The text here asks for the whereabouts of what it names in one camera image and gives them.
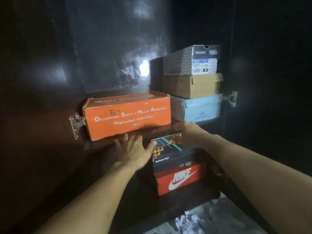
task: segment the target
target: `wooden shelf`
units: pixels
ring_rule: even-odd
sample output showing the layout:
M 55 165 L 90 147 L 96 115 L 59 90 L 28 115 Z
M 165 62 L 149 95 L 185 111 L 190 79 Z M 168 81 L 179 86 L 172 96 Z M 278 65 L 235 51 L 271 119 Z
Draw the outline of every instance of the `wooden shelf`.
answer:
M 199 126 L 203 127 L 206 124 L 213 123 L 213 122 L 216 122 L 218 120 L 220 120 L 220 118 L 215 118 L 215 119 L 207 120 L 207 121 L 201 121 L 201 122 L 198 122 L 197 124 Z M 177 131 L 175 131 L 173 129 L 173 125 L 176 124 L 177 122 L 179 122 L 177 119 L 171 118 L 171 124 L 168 124 L 165 126 L 158 126 L 158 127 L 152 127 L 152 128 L 130 131 L 130 132 L 128 132 L 128 135 L 130 137 L 132 135 L 135 135 L 135 136 L 142 135 L 143 140 L 151 140 L 154 138 L 174 134 L 174 133 L 177 133 Z M 97 141 L 88 140 L 84 143 L 84 149 L 85 150 L 96 150 L 96 149 L 100 149 L 100 148 L 105 147 L 105 146 L 113 145 L 115 139 L 122 140 L 122 134 L 106 137 L 104 139 L 100 139 Z

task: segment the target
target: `metal hinge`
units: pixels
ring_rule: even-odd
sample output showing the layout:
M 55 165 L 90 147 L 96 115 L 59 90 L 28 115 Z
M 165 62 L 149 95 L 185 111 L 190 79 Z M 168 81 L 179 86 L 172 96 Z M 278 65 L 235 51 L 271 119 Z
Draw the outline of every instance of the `metal hinge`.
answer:
M 231 107 L 236 107 L 237 92 L 233 91 L 229 96 L 223 96 L 223 101 L 228 101 Z
M 78 130 L 80 127 L 85 125 L 85 118 L 79 116 L 78 113 L 75 114 L 75 117 L 69 117 L 69 120 L 71 121 L 72 130 L 74 133 L 75 140 L 78 140 Z

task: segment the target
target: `nike logo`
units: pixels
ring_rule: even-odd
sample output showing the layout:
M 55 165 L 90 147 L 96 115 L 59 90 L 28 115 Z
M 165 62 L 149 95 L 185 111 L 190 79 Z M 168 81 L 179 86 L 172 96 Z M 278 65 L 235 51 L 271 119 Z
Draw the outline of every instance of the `nike logo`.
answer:
M 187 179 L 189 179 L 195 172 L 193 172 L 191 174 L 187 174 L 187 176 L 184 179 L 182 179 L 181 181 L 179 181 L 178 183 L 172 184 L 172 181 L 171 181 L 168 189 L 174 190 L 174 189 L 178 188 L 183 182 L 185 182 Z

